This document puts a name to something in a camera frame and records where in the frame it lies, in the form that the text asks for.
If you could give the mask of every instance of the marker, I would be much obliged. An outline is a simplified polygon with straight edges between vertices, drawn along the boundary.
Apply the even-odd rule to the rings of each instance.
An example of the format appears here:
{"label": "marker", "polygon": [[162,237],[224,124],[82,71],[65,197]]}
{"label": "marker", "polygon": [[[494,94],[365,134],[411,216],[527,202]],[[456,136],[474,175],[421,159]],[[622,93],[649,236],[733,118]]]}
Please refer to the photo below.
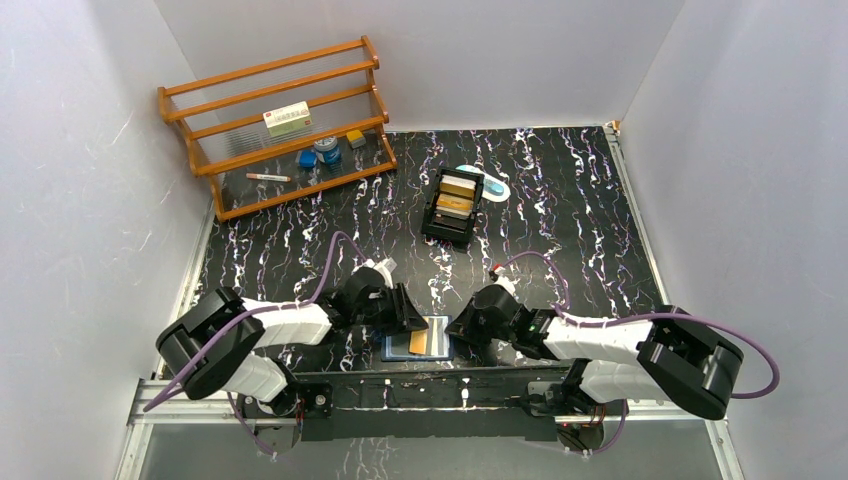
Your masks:
{"label": "marker", "polygon": [[291,182],[291,177],[285,175],[266,175],[264,173],[248,173],[247,178],[253,180],[273,180],[275,182]]}

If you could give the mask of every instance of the blue jar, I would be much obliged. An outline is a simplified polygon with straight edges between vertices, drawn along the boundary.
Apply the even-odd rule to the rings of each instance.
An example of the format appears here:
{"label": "blue jar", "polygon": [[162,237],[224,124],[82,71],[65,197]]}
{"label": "blue jar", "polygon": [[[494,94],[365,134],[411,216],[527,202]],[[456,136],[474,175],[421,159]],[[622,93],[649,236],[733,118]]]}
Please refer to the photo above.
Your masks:
{"label": "blue jar", "polygon": [[318,157],[318,161],[321,163],[332,165],[342,159],[342,151],[339,148],[339,141],[336,137],[316,140],[313,148],[315,149],[315,155]]}

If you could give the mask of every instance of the black marble tabletop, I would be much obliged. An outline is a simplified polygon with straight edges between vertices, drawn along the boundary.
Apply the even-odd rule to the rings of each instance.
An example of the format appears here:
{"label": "black marble tabletop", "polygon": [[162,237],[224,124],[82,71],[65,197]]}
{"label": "black marble tabletop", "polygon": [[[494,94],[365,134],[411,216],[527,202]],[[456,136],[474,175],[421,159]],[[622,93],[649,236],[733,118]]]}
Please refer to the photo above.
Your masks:
{"label": "black marble tabletop", "polygon": [[[423,315],[458,315],[470,295],[490,283],[488,270],[526,250],[556,263],[568,281],[570,311],[576,315],[624,316],[653,311],[659,304],[600,127],[395,133],[389,141],[399,160],[397,171],[216,223],[196,297],[227,285],[259,300],[308,298],[321,276],[330,236],[342,230],[375,261],[392,257],[397,262],[394,280],[406,284]],[[377,145],[369,139],[368,148],[343,161],[355,166],[379,161]],[[429,182],[440,165],[474,165],[511,190],[504,202],[482,200],[467,251],[420,234]],[[254,185],[242,194],[252,199],[269,195],[263,183]],[[350,275],[359,262],[354,257],[342,242],[331,272],[333,284]],[[539,259],[518,260],[508,276],[518,300],[529,308],[547,308],[564,299],[555,276]],[[284,360],[295,373],[539,363],[504,342],[488,349],[455,342],[452,361],[381,362],[379,342],[369,329],[354,328],[335,334],[327,344],[265,353]]]}

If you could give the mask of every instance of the white wall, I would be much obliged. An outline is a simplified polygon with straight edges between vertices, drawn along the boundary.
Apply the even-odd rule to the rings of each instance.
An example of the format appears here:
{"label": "white wall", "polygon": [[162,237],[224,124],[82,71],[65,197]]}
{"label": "white wall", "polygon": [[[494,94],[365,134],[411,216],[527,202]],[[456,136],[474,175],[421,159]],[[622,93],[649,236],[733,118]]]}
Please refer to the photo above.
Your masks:
{"label": "white wall", "polygon": [[209,205],[154,89],[193,80],[151,0],[0,3],[0,465],[114,475]]}
{"label": "white wall", "polygon": [[[746,478],[844,478],[848,4],[689,0],[622,125],[671,300],[754,335],[783,382],[734,401]],[[741,388],[765,384],[748,354]]]}
{"label": "white wall", "polygon": [[389,128],[421,130],[620,119],[683,0],[156,3],[198,77],[367,34]]}

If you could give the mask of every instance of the black case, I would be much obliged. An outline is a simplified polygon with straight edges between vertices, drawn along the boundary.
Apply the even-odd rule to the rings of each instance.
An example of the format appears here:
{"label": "black case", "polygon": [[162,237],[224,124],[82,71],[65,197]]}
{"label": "black case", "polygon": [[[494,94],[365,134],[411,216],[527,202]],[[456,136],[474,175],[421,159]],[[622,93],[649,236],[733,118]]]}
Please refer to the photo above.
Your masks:
{"label": "black case", "polygon": [[[471,205],[471,214],[465,220],[465,229],[460,231],[435,223],[436,200],[439,198],[442,177],[449,174],[452,177],[464,178],[473,181],[477,188],[474,190],[474,199]],[[436,177],[433,179],[430,195],[427,197],[427,206],[424,208],[424,221],[421,224],[421,233],[429,237],[448,240],[456,246],[468,246],[474,238],[474,222],[480,211],[480,199],[483,197],[483,175],[479,173],[463,172],[455,168],[439,167]]]}

